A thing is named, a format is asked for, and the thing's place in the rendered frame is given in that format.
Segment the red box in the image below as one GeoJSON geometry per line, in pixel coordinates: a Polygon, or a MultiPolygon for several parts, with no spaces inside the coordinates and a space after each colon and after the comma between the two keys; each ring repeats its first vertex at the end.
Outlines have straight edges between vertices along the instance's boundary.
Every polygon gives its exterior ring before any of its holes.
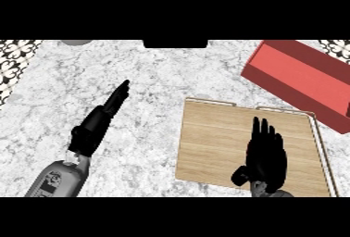
{"type": "Polygon", "coordinates": [[[296,40],[263,40],[241,76],[334,131],[350,132],[350,65],[296,40]]]}

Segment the wooden tray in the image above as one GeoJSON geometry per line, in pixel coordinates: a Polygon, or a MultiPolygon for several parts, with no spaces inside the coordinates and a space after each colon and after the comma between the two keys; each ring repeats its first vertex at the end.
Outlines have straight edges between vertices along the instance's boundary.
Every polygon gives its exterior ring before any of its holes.
{"type": "Polygon", "coordinates": [[[231,175],[246,164],[254,119],[266,119],[284,138],[284,190],[297,197],[337,197],[316,115],[285,108],[247,108],[232,102],[186,98],[175,177],[232,187],[231,175]]]}

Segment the grey round object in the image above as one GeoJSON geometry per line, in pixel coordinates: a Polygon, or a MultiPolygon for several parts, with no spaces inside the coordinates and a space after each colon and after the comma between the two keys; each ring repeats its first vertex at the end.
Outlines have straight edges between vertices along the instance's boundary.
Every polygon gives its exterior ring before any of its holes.
{"type": "Polygon", "coordinates": [[[71,45],[71,46],[79,46],[89,44],[93,40],[62,40],[64,44],[71,45]]]}

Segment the black appliance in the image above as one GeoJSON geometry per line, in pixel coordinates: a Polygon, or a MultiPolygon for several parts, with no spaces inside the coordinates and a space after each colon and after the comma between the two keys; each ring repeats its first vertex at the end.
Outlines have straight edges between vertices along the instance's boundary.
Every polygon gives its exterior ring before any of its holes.
{"type": "Polygon", "coordinates": [[[144,46],[147,48],[206,48],[207,40],[145,40],[144,46]]]}

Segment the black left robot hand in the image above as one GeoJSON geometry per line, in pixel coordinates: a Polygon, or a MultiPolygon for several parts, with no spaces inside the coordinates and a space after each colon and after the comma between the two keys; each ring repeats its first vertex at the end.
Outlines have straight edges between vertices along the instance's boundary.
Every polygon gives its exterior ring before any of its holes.
{"type": "Polygon", "coordinates": [[[129,97],[129,83],[126,80],[116,89],[104,105],[95,107],[80,126],[71,131],[68,150],[79,155],[92,156],[102,143],[102,138],[110,128],[111,120],[129,97]]]}

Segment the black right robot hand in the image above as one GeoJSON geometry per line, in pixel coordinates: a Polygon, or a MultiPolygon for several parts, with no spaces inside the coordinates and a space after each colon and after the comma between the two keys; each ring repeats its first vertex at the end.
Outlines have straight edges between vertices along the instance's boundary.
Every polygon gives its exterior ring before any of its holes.
{"type": "Polygon", "coordinates": [[[251,188],[263,185],[260,193],[274,195],[285,184],[285,174],[287,153],[282,135],[265,118],[254,117],[246,165],[234,171],[231,181],[237,186],[250,182],[251,188]]]}

